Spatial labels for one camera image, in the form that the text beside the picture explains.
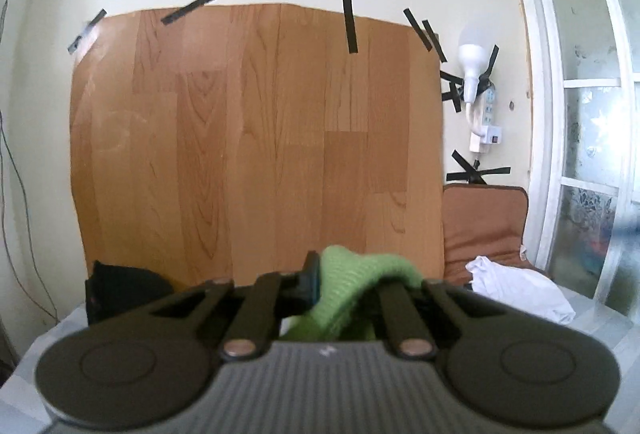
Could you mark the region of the wood pattern vinyl sheet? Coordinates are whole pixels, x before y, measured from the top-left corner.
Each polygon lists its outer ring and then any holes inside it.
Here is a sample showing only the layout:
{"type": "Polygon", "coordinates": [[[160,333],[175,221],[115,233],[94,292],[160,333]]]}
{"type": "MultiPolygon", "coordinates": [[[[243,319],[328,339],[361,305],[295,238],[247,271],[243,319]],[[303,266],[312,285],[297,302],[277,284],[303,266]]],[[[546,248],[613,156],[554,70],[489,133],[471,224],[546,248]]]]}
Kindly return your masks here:
{"type": "Polygon", "coordinates": [[[439,69],[412,28],[338,11],[104,18],[70,95],[86,261],[249,285],[339,245],[442,277],[439,69]]]}

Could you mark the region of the white power strip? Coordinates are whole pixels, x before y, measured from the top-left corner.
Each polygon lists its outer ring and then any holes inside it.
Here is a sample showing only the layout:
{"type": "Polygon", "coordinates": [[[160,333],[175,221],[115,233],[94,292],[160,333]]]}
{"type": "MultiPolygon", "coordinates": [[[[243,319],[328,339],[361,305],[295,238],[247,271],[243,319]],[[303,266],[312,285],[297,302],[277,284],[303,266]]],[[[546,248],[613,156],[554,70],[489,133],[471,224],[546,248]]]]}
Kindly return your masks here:
{"type": "Polygon", "coordinates": [[[493,125],[497,90],[495,84],[489,82],[487,87],[477,96],[477,120],[480,125],[493,125]]]}

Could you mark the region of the brown cushion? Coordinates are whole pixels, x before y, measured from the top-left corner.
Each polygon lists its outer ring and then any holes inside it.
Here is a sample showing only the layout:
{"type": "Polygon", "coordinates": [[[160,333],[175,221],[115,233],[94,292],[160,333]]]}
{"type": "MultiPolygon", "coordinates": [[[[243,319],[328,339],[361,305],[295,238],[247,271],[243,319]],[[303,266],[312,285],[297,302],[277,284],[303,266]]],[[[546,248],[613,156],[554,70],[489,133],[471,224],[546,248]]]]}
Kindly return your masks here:
{"type": "Polygon", "coordinates": [[[478,257],[517,269],[532,269],[521,254],[528,213],[526,190],[517,186],[448,184],[442,191],[444,279],[464,286],[466,264],[478,257]]]}

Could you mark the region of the black folded garment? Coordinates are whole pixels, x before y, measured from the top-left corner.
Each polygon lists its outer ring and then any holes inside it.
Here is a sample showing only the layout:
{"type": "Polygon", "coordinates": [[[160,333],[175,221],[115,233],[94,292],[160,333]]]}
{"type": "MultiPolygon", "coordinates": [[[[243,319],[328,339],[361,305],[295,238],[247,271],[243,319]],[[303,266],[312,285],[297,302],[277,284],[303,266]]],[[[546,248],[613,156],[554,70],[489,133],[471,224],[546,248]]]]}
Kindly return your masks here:
{"type": "Polygon", "coordinates": [[[88,325],[102,323],[137,307],[172,295],[175,290],[164,277],[137,267],[93,263],[85,281],[88,325]]]}

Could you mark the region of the white plug adapter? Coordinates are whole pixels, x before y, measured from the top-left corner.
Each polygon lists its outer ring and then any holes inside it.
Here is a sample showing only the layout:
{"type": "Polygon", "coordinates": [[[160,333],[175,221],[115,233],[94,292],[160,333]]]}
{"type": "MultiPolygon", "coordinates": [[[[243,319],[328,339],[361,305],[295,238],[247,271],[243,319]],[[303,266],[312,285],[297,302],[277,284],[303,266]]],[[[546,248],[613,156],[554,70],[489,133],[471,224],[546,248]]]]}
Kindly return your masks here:
{"type": "Polygon", "coordinates": [[[470,152],[474,154],[488,153],[489,147],[502,141],[502,128],[495,125],[482,125],[480,133],[471,132],[470,152]]]}

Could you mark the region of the white window frame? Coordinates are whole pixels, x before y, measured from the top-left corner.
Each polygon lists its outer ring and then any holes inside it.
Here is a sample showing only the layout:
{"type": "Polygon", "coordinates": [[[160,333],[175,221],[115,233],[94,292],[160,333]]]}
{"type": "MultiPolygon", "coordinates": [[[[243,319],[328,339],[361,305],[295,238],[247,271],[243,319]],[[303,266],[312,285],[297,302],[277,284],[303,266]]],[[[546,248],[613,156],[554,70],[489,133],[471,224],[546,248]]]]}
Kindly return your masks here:
{"type": "Polygon", "coordinates": [[[530,261],[637,319],[639,0],[522,2],[532,72],[530,261]]]}

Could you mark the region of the white crumpled garment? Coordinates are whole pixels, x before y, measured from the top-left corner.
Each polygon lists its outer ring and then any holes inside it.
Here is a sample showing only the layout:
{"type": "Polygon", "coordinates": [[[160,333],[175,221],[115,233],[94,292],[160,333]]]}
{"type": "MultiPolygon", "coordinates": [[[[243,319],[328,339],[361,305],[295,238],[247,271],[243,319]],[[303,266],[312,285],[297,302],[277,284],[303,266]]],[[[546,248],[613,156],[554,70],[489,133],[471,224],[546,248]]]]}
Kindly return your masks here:
{"type": "Polygon", "coordinates": [[[561,289],[533,269],[504,266],[486,257],[476,257],[465,268],[472,276],[472,290],[483,297],[555,324],[574,321],[576,312],[561,289]]]}

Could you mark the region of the green black white knit sweater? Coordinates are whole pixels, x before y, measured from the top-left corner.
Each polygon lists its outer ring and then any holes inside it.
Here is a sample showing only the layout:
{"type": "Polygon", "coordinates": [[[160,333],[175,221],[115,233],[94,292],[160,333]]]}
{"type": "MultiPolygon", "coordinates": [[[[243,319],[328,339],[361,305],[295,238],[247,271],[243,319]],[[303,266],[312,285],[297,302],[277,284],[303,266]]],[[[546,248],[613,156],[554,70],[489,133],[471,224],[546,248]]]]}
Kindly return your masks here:
{"type": "Polygon", "coordinates": [[[357,311],[363,295],[387,279],[410,289],[423,277],[397,254],[359,254],[329,246],[320,255],[320,298],[303,315],[291,319],[280,339],[293,342],[373,341],[372,321],[357,311]]]}

